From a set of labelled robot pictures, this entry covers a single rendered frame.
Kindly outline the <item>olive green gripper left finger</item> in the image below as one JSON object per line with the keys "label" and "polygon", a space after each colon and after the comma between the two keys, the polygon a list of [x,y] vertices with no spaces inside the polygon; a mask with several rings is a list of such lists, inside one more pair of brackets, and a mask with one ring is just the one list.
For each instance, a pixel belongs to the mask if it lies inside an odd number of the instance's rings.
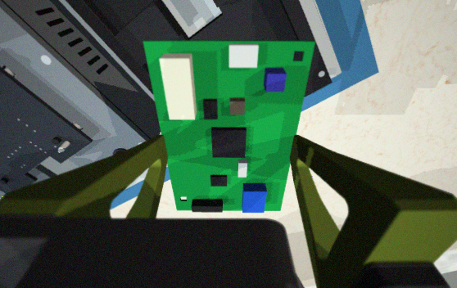
{"label": "olive green gripper left finger", "polygon": [[148,169],[126,218],[156,218],[167,161],[164,135],[158,135],[127,151],[8,192],[0,199],[0,214],[111,218],[112,201]]}

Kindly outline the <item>green circuit board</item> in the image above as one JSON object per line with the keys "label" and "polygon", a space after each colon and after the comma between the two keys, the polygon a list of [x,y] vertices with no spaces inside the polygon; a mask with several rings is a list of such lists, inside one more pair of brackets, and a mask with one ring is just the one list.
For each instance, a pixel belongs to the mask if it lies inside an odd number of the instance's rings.
{"label": "green circuit board", "polygon": [[281,211],[315,41],[143,45],[176,209]]}

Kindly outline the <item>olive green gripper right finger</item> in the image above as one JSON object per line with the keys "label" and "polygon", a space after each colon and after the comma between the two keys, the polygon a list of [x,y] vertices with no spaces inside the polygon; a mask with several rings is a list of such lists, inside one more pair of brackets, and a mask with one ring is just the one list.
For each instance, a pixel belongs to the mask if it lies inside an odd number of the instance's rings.
{"label": "olive green gripper right finger", "polygon": [[[457,241],[452,193],[300,135],[294,135],[290,163],[316,288],[350,288],[375,263],[434,264]],[[309,168],[346,201],[341,230]]]}

